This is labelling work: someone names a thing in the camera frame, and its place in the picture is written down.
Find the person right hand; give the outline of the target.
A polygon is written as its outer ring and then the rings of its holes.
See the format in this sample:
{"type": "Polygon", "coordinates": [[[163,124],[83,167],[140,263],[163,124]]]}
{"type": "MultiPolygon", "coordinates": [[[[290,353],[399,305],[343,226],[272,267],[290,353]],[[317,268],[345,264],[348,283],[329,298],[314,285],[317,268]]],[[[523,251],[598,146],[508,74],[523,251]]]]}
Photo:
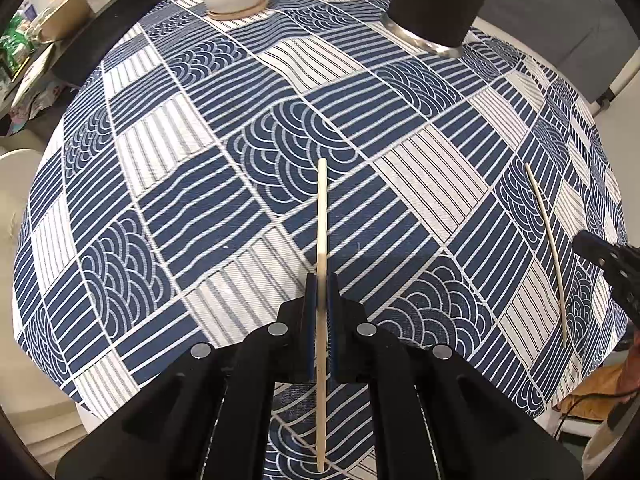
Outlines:
{"type": "Polygon", "coordinates": [[[634,332],[634,340],[628,350],[622,372],[618,378],[616,392],[622,394],[639,389],[640,385],[640,333],[634,332]]]}

